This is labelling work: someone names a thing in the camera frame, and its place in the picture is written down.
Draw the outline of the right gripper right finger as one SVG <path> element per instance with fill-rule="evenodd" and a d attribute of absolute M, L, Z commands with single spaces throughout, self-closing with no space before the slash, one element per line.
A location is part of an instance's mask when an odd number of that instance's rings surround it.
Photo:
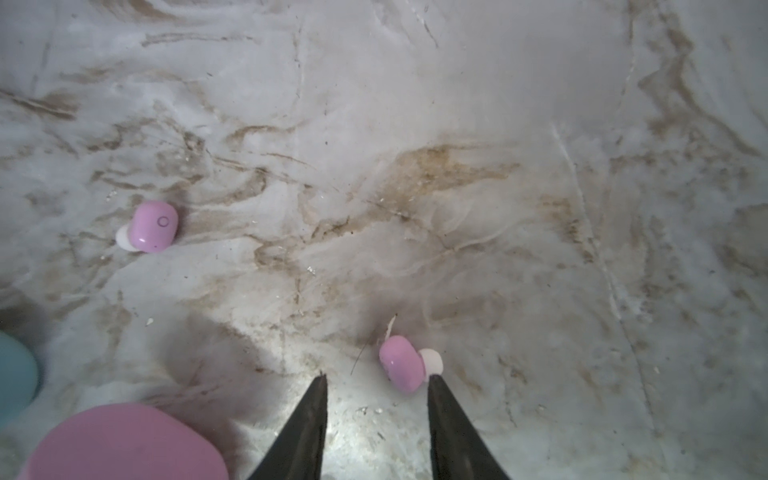
<path fill-rule="evenodd" d="M 434 479 L 511 479 L 440 375 L 429 377 L 427 405 Z"/>

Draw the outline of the blue earbud charging case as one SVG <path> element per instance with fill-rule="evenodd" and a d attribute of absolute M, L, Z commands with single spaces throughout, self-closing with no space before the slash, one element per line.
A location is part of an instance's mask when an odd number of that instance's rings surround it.
<path fill-rule="evenodd" d="M 14 421 L 33 401 L 39 367 L 33 353 L 19 340 L 1 332 L 1 427 Z"/>

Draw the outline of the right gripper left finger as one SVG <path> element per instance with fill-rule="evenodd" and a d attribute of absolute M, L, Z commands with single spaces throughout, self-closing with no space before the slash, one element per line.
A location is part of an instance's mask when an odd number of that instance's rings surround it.
<path fill-rule="evenodd" d="M 249 480 L 320 480 L 328 422 L 328 382 L 315 377 Z"/>

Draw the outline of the pink earbud charging case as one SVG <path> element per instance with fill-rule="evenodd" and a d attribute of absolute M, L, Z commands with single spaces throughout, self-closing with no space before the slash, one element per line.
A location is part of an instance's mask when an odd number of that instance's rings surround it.
<path fill-rule="evenodd" d="M 33 450 L 20 479 L 227 479 L 217 448 L 150 406 L 121 403 L 80 412 Z"/>

